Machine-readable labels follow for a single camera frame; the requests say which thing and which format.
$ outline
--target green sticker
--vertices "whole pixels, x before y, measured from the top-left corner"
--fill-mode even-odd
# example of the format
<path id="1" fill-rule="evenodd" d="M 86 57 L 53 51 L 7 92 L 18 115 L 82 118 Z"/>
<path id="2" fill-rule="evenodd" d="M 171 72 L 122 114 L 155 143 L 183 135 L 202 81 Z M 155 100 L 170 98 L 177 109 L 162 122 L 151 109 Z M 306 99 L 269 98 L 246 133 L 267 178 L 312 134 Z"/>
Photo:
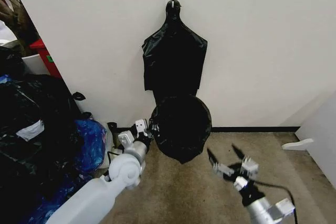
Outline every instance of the green sticker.
<path id="1" fill-rule="evenodd" d="M 47 55 L 47 59 L 49 60 L 49 62 L 54 62 L 50 55 Z"/>

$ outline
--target plastic bag hanging on wall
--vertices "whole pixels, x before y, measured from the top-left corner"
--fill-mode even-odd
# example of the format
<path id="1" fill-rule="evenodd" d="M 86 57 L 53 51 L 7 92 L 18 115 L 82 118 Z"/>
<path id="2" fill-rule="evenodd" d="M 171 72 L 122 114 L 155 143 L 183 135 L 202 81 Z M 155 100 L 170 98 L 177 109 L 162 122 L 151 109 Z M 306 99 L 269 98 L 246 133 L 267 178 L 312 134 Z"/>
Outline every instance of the plastic bag hanging on wall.
<path id="1" fill-rule="evenodd" d="M 163 99 L 150 121 L 160 151 L 181 164 L 202 153 L 212 127 L 209 109 L 192 95 Z"/>
<path id="2" fill-rule="evenodd" d="M 200 87 L 207 41 L 180 19 L 181 5 L 171 0 L 163 26 L 142 45 L 145 90 L 153 90 L 156 103 L 178 94 L 196 95 Z"/>

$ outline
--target beige carpet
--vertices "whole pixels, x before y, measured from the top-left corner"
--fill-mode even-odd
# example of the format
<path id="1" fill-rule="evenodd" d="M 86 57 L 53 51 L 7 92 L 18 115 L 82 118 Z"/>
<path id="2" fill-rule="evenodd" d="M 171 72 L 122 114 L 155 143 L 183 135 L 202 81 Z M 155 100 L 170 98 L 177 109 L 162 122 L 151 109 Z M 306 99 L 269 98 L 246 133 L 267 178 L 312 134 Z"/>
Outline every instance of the beige carpet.
<path id="1" fill-rule="evenodd" d="M 213 133 L 206 142 L 224 164 L 238 161 L 235 143 L 259 165 L 259 180 L 287 186 L 296 200 L 299 223 L 336 223 L 336 191 L 307 152 L 283 151 L 292 133 Z M 102 223 L 249 223 L 233 185 L 212 173 L 205 151 L 181 165 L 155 143 L 146 157 L 140 185 L 125 190 Z M 259 187 L 271 203 L 286 192 Z M 293 217 L 284 223 L 294 223 Z"/>

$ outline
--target red box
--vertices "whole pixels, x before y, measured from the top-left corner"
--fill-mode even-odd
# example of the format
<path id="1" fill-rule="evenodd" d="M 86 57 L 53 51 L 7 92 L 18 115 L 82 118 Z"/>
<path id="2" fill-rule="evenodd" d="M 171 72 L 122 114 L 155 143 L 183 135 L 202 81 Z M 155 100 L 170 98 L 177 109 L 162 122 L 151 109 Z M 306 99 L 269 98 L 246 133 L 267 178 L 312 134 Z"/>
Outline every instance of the red box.
<path id="1" fill-rule="evenodd" d="M 62 78 L 61 74 L 59 73 L 53 59 L 50 56 L 50 53 L 48 52 L 46 46 L 44 45 L 43 41 L 41 39 L 35 41 L 33 44 L 29 46 L 31 49 L 36 49 L 38 54 L 40 55 L 41 59 L 44 62 L 44 65 L 46 65 L 49 73 L 51 76 Z"/>

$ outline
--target pile of bags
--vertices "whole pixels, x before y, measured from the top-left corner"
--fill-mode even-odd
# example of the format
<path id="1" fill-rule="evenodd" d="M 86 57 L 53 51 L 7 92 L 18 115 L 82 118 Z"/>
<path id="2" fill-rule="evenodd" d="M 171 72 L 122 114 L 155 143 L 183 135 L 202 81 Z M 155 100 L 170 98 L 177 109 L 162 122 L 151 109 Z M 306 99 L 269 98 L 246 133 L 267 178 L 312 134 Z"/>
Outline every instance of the pile of bags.
<path id="1" fill-rule="evenodd" d="M 2 216 L 44 223 L 103 162 L 106 131 L 81 118 L 63 80 L 24 69 L 0 47 Z"/>

